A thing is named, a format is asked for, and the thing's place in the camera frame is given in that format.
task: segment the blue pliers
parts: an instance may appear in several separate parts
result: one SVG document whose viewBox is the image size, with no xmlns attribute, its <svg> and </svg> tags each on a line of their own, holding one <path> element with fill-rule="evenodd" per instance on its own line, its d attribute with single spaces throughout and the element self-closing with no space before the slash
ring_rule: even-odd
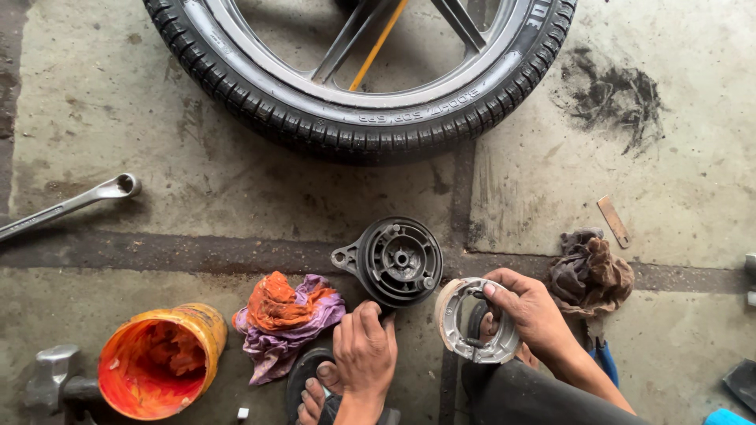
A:
<svg viewBox="0 0 756 425">
<path fill-rule="evenodd" d="M 588 318 L 585 324 L 588 329 L 588 354 L 601 364 L 606 376 L 619 388 L 617 364 L 609 351 L 609 343 L 604 339 L 603 320 L 601 317 Z"/>
</svg>

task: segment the wheel spoke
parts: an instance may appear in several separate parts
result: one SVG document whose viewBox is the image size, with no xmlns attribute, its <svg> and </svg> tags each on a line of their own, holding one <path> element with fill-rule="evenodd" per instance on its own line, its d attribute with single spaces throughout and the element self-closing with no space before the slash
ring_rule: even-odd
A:
<svg viewBox="0 0 756 425">
<path fill-rule="evenodd" d="M 483 36 L 480 35 L 480 31 L 470 19 L 460 0 L 431 1 L 468 48 L 481 51 L 485 47 Z"/>
<path fill-rule="evenodd" d="M 325 84 L 344 64 L 349 52 L 367 29 L 392 13 L 392 9 L 387 6 L 395 3 L 396 0 L 361 0 L 312 74 L 312 82 Z"/>
</svg>

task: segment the hand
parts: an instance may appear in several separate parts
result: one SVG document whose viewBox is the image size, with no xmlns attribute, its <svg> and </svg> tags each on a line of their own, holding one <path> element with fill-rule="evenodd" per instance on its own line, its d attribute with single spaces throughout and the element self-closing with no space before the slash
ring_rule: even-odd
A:
<svg viewBox="0 0 756 425">
<path fill-rule="evenodd" d="M 381 309 L 373 301 L 364 301 L 352 313 L 344 315 L 333 330 L 333 356 L 344 385 L 344 398 L 380 401 L 380 409 L 396 367 L 394 315 L 378 322 Z"/>
<path fill-rule="evenodd" d="M 522 341 L 549 369 L 552 369 L 550 364 L 563 360 L 575 353 L 575 350 L 584 351 L 572 336 L 546 286 L 540 281 L 508 268 L 499 268 L 483 278 L 508 289 L 502 290 L 486 284 L 483 292 L 490 300 L 489 307 L 493 303 L 512 317 Z"/>
</svg>

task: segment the brown rag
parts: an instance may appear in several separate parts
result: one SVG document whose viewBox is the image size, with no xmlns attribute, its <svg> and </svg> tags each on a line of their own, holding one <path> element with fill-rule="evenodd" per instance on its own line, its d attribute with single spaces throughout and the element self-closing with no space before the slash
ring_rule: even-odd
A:
<svg viewBox="0 0 756 425">
<path fill-rule="evenodd" d="M 600 228 L 562 233 L 564 255 L 549 269 L 547 287 L 562 313 L 590 318 L 613 312 L 633 291 L 633 269 L 609 252 Z"/>
</svg>

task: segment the purple cloth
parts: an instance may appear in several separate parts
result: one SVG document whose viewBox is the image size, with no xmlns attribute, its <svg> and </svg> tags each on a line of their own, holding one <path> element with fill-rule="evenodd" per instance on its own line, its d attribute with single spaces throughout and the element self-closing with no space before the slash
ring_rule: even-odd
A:
<svg viewBox="0 0 756 425">
<path fill-rule="evenodd" d="M 307 302 L 307 293 L 318 283 L 330 286 L 328 279 L 319 275 L 306 275 L 305 281 L 296 287 L 295 303 Z M 255 362 L 255 373 L 249 380 L 250 385 L 260 385 L 280 378 L 289 373 L 299 350 L 332 324 L 339 323 L 346 313 L 344 299 L 334 293 L 321 298 L 315 304 L 312 319 L 307 324 L 288 330 L 260 330 L 246 322 L 247 308 L 236 314 L 234 328 L 246 335 L 242 349 Z"/>
</svg>

